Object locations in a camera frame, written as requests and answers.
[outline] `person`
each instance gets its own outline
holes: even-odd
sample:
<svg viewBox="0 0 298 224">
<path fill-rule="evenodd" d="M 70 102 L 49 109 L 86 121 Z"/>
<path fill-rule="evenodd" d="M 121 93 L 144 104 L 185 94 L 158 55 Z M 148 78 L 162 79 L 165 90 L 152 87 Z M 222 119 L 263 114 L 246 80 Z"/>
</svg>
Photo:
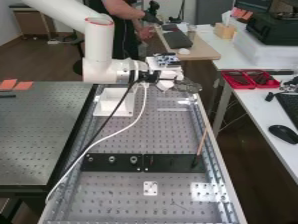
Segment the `person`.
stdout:
<svg viewBox="0 0 298 224">
<path fill-rule="evenodd" d="M 90 0 L 89 7 L 108 14 L 114 20 L 113 59 L 138 60 L 138 40 L 152 38 L 152 27 L 142 27 L 140 19 L 154 22 L 154 18 L 142 10 L 133 8 L 136 0 Z"/>
</svg>

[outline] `black bracket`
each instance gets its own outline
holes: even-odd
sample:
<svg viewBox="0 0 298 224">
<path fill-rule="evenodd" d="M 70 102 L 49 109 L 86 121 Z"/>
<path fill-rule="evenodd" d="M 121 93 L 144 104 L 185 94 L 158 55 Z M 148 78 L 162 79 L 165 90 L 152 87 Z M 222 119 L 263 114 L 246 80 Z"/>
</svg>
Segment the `black bracket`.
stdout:
<svg viewBox="0 0 298 224">
<path fill-rule="evenodd" d="M 84 157 L 81 171 L 141 172 L 142 154 L 89 153 Z"/>
<path fill-rule="evenodd" d="M 146 154 L 144 171 L 148 173 L 205 173 L 202 157 L 193 154 Z"/>
<path fill-rule="evenodd" d="M 194 154 L 108 154 L 84 157 L 85 172 L 205 173 L 202 157 Z"/>
</svg>

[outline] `white robotic arm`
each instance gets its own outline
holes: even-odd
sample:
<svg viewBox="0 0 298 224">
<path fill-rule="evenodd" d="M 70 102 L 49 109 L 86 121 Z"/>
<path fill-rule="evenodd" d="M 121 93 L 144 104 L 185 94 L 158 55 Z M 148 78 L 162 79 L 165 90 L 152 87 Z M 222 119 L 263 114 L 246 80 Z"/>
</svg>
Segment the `white robotic arm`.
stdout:
<svg viewBox="0 0 298 224">
<path fill-rule="evenodd" d="M 36 8 L 41 13 L 62 22 L 74 30 L 85 34 L 85 58 L 82 59 L 84 82 L 97 84 L 129 84 L 137 80 L 156 83 L 157 87 L 166 91 L 174 86 L 174 80 L 182 80 L 182 71 L 163 72 L 158 68 L 152 69 L 145 62 L 113 60 L 113 19 L 97 13 L 76 0 L 22 0 L 26 5 Z M 102 99 L 112 99 L 98 103 L 98 116 L 106 116 L 117 105 L 116 98 L 121 98 L 121 91 L 113 88 L 104 91 Z M 122 103 L 122 111 L 132 116 L 134 96 L 128 97 Z"/>
<path fill-rule="evenodd" d="M 85 34 L 84 81 L 98 84 L 125 84 L 134 81 L 130 71 L 148 71 L 144 62 L 112 60 L 114 23 L 76 0 L 22 0 L 45 15 Z"/>
</svg>

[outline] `wire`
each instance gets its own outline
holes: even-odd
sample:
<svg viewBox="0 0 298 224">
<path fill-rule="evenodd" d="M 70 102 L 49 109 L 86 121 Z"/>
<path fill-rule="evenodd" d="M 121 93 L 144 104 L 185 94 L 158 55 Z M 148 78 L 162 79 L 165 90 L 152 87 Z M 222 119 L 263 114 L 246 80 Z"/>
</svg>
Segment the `wire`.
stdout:
<svg viewBox="0 0 298 224">
<path fill-rule="evenodd" d="M 219 132 L 223 130 L 223 129 L 226 129 L 227 128 L 227 126 L 230 126 L 235 121 L 238 121 L 242 117 L 245 117 L 245 115 L 246 115 L 246 113 L 242 115 L 242 116 L 239 116 L 238 118 L 235 118 L 221 130 L 219 130 Z"/>
<path fill-rule="evenodd" d="M 68 176 L 68 174 L 69 174 L 70 171 L 73 170 L 76 164 L 78 163 L 78 161 L 81 160 L 81 158 L 85 156 L 85 154 L 88 153 L 88 151 L 89 151 L 97 144 L 100 144 L 102 141 L 105 141 L 106 139 L 112 138 L 113 136 L 116 136 L 117 134 L 120 134 L 121 132 L 124 132 L 125 130 L 128 130 L 128 129 L 129 129 L 129 128 L 138 122 L 138 120 L 140 120 L 140 118 L 141 118 L 141 115 L 142 115 L 142 113 L 144 113 L 144 110 L 145 110 L 145 105 L 146 105 L 146 86 L 145 86 L 145 83 L 142 83 L 142 86 L 144 86 L 144 105 L 142 105 L 142 109 L 141 109 L 141 112 L 140 112 L 140 115 L 138 115 L 136 121 L 134 121 L 128 127 L 125 127 L 124 129 L 121 129 L 118 132 L 116 132 L 116 133 L 113 133 L 112 135 L 104 137 L 102 139 L 100 139 L 98 141 L 96 141 L 96 142 L 92 144 L 92 142 L 94 141 L 96 137 L 97 137 L 98 134 L 101 133 L 101 131 L 102 131 L 105 125 L 108 124 L 109 120 L 112 119 L 112 117 L 113 117 L 116 111 L 118 110 L 118 107 L 121 106 L 121 104 L 122 104 L 122 102 L 124 102 L 124 100 L 125 100 L 125 98 L 126 98 L 126 96 L 128 96 L 128 93 L 129 93 L 132 87 L 134 86 L 134 84 L 136 84 L 137 82 L 138 82 L 138 81 L 134 81 L 134 82 L 129 85 L 128 90 L 126 90 L 126 92 L 125 92 L 125 94 L 124 94 L 124 96 L 122 96 L 122 98 L 121 98 L 121 100 L 120 100 L 120 102 L 118 102 L 118 105 L 116 106 L 113 112 L 110 113 L 109 117 L 106 118 L 104 124 L 101 125 L 101 127 L 100 127 L 100 129 L 97 130 L 96 134 L 93 135 L 92 139 L 89 140 L 86 146 L 85 146 L 84 149 L 82 149 L 82 152 L 78 154 L 78 156 L 77 156 L 76 159 L 73 160 L 72 164 L 68 166 L 66 171 L 65 171 L 65 174 L 62 175 L 62 177 L 58 179 L 56 185 L 53 186 L 53 188 L 52 188 L 52 190 L 50 190 L 50 192 L 49 192 L 49 194 L 48 194 L 48 196 L 46 196 L 45 203 L 48 203 L 49 198 L 50 198 L 50 195 L 52 195 L 53 192 L 56 191 L 56 189 L 57 189 L 58 185 L 61 184 L 64 178 Z"/>
</svg>

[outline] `floor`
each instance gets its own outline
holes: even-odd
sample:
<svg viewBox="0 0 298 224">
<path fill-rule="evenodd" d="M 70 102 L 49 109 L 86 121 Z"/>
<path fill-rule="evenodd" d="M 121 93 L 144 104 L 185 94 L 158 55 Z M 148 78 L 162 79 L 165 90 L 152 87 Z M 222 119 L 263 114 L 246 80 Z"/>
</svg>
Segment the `floor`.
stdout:
<svg viewBox="0 0 298 224">
<path fill-rule="evenodd" d="M 162 49 L 159 43 L 150 46 L 150 52 Z M 78 53 L 73 46 L 48 46 L 41 40 L 16 42 L 4 49 L 0 48 L 0 80 L 17 78 L 30 81 L 78 81 L 81 77 L 72 71 L 77 59 Z M 203 86 L 201 97 L 206 107 L 215 75 L 211 62 L 187 64 L 186 75 Z M 243 109 L 235 104 L 226 114 L 225 122 L 229 123 L 241 114 Z M 298 186 L 247 116 L 222 130 L 218 144 L 247 222 L 298 223 Z M 13 224 L 36 224 L 37 219 L 22 205 Z"/>
</svg>

